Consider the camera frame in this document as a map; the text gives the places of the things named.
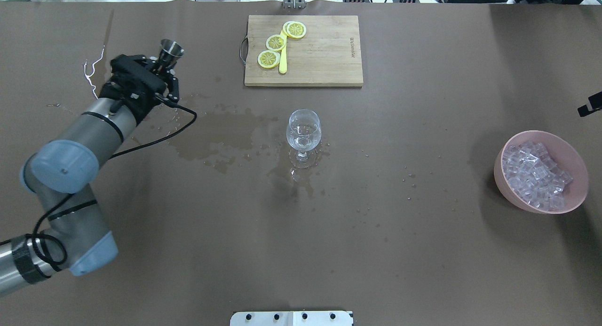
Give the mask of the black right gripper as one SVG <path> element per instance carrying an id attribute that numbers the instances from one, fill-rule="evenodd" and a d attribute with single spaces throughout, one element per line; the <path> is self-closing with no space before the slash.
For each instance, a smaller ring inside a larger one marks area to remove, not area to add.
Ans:
<path id="1" fill-rule="evenodd" d="M 588 103 L 578 107 L 580 117 L 589 116 L 594 112 L 602 110 L 602 92 L 595 93 L 588 97 Z"/>

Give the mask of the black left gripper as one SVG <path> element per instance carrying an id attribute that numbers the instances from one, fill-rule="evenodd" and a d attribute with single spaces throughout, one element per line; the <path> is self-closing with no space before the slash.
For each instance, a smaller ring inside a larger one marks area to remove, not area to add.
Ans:
<path id="1" fill-rule="evenodd" d="M 154 56 L 133 55 L 132 60 L 147 71 L 160 71 L 158 59 Z M 166 77 L 166 85 L 167 95 L 164 103 L 166 105 L 177 105 L 180 101 L 178 78 L 172 74 L 168 74 Z M 147 87 L 140 82 L 108 81 L 101 88 L 99 97 L 105 97 L 114 101 L 114 103 L 110 105 L 110 115 L 116 115 L 123 107 L 125 107 L 133 114 L 136 125 L 139 125 L 153 107 L 159 105 L 159 100 L 156 99 L 155 95 L 162 92 L 163 87 Z"/>

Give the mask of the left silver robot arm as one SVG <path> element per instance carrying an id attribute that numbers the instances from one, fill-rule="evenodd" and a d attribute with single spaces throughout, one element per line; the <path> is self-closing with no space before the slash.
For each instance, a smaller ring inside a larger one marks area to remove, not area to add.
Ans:
<path id="1" fill-rule="evenodd" d="M 44 210 L 32 232 L 1 244 L 1 295 L 68 270 L 90 274 L 109 264 L 118 247 L 90 183 L 151 110 L 176 107 L 178 56 L 120 55 L 97 100 L 55 140 L 33 154 L 21 182 Z"/>

